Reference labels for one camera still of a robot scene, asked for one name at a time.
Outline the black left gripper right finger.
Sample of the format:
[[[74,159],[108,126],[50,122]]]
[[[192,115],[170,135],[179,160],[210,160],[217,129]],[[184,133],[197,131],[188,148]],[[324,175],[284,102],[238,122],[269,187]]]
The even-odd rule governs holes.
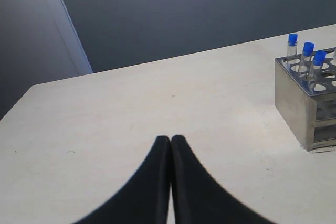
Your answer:
[[[271,223],[228,193],[203,167],[186,138],[171,139],[176,223]]]

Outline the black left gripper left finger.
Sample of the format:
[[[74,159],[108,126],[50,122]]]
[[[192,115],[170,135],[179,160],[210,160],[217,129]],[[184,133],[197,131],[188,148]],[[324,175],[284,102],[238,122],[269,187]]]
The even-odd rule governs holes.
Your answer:
[[[171,142],[158,136],[127,183],[77,223],[167,223],[171,182]]]

